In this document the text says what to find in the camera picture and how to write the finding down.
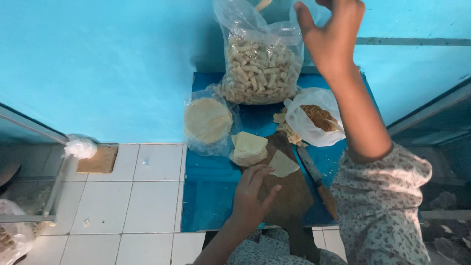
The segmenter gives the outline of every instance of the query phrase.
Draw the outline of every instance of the fried snack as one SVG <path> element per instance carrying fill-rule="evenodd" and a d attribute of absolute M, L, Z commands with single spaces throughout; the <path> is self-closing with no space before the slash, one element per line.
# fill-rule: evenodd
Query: fried snack
<path fill-rule="evenodd" d="M 300 107 L 317 128 L 321 128 L 325 132 L 334 132 L 337 130 L 337 126 L 327 121 L 331 120 L 338 123 L 327 110 L 321 109 L 318 105 L 301 105 Z"/>

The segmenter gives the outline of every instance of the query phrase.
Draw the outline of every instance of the clear plastic bag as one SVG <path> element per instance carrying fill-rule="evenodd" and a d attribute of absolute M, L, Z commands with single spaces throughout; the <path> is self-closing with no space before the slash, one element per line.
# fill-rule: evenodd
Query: clear plastic bag
<path fill-rule="evenodd" d="M 185 100 L 184 138 L 188 149 L 201 156 L 228 157 L 234 149 L 230 136 L 242 128 L 239 105 L 225 101 L 216 86 L 195 91 Z"/>
<path fill-rule="evenodd" d="M 24 215 L 16 203 L 0 199 L 0 215 Z M 32 249 L 34 234 L 28 223 L 0 225 L 0 264 L 12 265 Z"/>
<path fill-rule="evenodd" d="M 325 132 L 317 128 L 300 108 L 301 105 L 313 104 L 329 111 L 332 117 L 337 120 L 340 129 L 334 132 Z M 306 88 L 301 90 L 293 100 L 286 99 L 284 105 L 287 108 L 286 115 L 284 116 L 286 122 L 304 141 L 314 146 L 322 147 L 331 146 L 345 139 L 339 106 L 332 91 L 318 87 Z"/>
<path fill-rule="evenodd" d="M 76 135 L 68 135 L 69 141 L 65 144 L 65 156 L 73 155 L 78 159 L 92 158 L 98 149 L 98 145 L 92 140 Z"/>
<path fill-rule="evenodd" d="M 246 0 L 213 0 L 213 8 L 226 58 L 218 93 L 228 101 L 253 105 L 295 96 L 304 43 L 293 8 L 289 21 L 269 25 Z"/>

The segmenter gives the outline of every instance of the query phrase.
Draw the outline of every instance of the knife handle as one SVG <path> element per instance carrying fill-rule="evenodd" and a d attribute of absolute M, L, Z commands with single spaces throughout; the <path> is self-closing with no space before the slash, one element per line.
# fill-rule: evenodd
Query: knife handle
<path fill-rule="evenodd" d="M 317 191 L 319 192 L 319 195 L 321 196 L 327 211 L 329 211 L 333 219 L 335 221 L 339 220 L 335 212 L 335 198 L 330 193 L 330 190 L 328 190 L 324 185 L 319 185 Z"/>

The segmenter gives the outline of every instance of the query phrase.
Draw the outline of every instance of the tiled floor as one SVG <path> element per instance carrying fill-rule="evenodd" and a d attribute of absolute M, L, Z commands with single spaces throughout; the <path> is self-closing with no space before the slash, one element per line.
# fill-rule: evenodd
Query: tiled floor
<path fill-rule="evenodd" d="M 73 161 L 55 206 L 56 226 L 19 264 L 193 262 L 204 233 L 179 233 L 185 157 L 182 144 L 122 144 L 111 174 L 77 174 Z M 315 228 L 313 235 L 318 247 L 345 257 L 338 227 Z"/>

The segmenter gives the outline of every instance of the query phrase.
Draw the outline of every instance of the blue wall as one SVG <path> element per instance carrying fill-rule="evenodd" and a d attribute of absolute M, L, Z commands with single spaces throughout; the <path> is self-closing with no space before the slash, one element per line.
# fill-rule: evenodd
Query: blue wall
<path fill-rule="evenodd" d="M 469 0 L 365 4 L 361 37 L 471 38 Z M 181 142 L 192 73 L 224 69 L 210 0 L 2 1 L 0 36 L 0 102 L 102 142 Z M 358 46 L 355 61 L 390 124 L 459 83 L 470 55 Z"/>

